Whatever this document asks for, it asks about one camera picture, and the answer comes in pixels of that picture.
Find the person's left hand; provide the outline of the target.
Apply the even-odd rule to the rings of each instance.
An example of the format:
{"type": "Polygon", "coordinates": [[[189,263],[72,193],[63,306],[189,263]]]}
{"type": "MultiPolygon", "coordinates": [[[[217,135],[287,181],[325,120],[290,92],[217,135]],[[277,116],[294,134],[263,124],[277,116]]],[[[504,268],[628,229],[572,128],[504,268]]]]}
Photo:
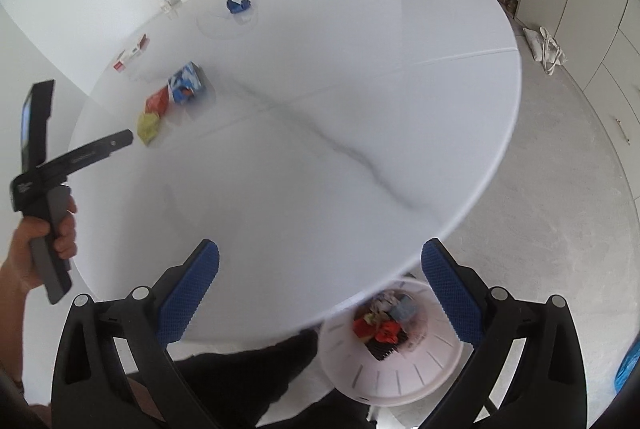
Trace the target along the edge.
{"type": "MultiPolygon", "coordinates": [[[[70,260],[77,253],[76,212],[77,205],[73,197],[70,197],[53,240],[54,253],[63,261],[70,260]]],[[[25,217],[18,223],[11,238],[8,256],[1,266],[2,291],[19,291],[26,295],[43,284],[36,267],[34,248],[37,241],[47,241],[50,235],[50,224],[42,219],[25,217]]]]}

